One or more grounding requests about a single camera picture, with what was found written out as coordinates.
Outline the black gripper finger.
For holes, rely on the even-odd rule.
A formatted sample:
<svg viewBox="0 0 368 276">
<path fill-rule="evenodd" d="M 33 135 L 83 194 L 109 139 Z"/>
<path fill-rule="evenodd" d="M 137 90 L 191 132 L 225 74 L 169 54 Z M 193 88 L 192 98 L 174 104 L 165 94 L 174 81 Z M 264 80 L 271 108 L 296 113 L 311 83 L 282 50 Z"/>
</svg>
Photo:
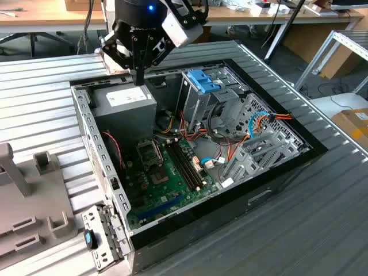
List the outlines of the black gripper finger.
<svg viewBox="0 0 368 276">
<path fill-rule="evenodd" d="M 144 84 L 145 70 L 157 66 L 174 49 L 168 36 L 158 40 L 154 36 L 146 36 L 140 42 L 140 85 Z"/>
<path fill-rule="evenodd" d="M 141 64 L 134 57 L 134 54 L 129 52 L 129 55 L 121 53 L 117 46 L 117 36 L 114 31 L 111 31 L 107 36 L 100 38 L 101 49 L 104 54 L 110 57 L 115 63 L 124 69 L 132 71 L 132 78 L 135 85 L 141 85 Z"/>
</svg>

